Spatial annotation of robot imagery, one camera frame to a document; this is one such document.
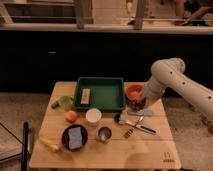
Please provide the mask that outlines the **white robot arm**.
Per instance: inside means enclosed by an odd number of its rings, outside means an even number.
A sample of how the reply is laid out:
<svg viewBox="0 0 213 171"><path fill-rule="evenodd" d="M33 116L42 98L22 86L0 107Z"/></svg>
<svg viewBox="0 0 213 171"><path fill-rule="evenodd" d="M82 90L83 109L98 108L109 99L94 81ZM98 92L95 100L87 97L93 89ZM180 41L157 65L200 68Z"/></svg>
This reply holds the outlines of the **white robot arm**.
<svg viewBox="0 0 213 171"><path fill-rule="evenodd" d="M145 101L146 107L151 106L163 96L167 88L171 88L213 122L213 90L186 77L184 71L185 63L181 58L155 61L140 99Z"/></svg>

